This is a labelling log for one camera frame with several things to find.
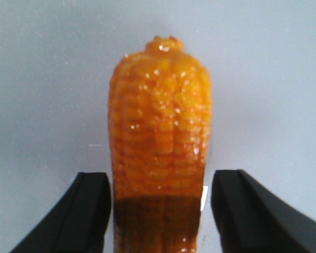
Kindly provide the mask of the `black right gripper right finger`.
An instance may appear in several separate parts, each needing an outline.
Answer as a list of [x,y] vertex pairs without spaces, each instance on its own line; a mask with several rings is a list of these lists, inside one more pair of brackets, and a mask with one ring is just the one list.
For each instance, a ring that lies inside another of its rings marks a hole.
[[217,170],[211,207],[223,252],[316,252],[316,221],[244,170]]

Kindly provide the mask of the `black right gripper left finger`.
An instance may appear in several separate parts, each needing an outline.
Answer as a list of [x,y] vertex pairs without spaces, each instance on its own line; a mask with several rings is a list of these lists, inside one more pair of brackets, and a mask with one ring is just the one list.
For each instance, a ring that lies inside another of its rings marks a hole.
[[12,251],[103,252],[110,213],[107,174],[80,172],[56,205]]

